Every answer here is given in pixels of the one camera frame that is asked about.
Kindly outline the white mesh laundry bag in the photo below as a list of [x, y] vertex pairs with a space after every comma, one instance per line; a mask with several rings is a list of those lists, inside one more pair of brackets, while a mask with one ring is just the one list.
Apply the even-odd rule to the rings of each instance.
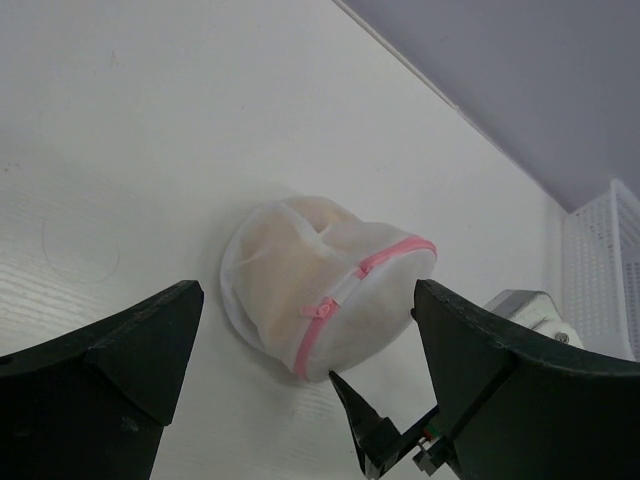
[[306, 382], [369, 359], [410, 323], [417, 281], [437, 261], [429, 240], [358, 218], [318, 196], [253, 210], [220, 268], [236, 332]]

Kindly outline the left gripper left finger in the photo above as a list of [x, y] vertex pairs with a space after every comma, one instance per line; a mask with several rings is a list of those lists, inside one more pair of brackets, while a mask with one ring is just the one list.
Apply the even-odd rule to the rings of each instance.
[[195, 280], [1, 359], [4, 479], [147, 479], [204, 305]]

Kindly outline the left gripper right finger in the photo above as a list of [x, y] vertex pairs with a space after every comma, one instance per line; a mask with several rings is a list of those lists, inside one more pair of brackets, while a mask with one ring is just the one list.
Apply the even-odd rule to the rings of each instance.
[[466, 479], [635, 479], [639, 366], [494, 315], [433, 280], [415, 319]]

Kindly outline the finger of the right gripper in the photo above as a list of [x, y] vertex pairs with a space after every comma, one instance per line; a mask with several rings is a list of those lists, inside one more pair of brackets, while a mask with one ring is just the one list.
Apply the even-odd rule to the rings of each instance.
[[443, 465], [443, 439], [432, 421], [435, 406], [401, 433], [389, 417], [382, 417], [340, 375], [329, 372], [330, 381], [344, 407], [360, 469], [366, 479], [381, 479], [392, 467], [418, 448], [416, 466], [432, 476]]

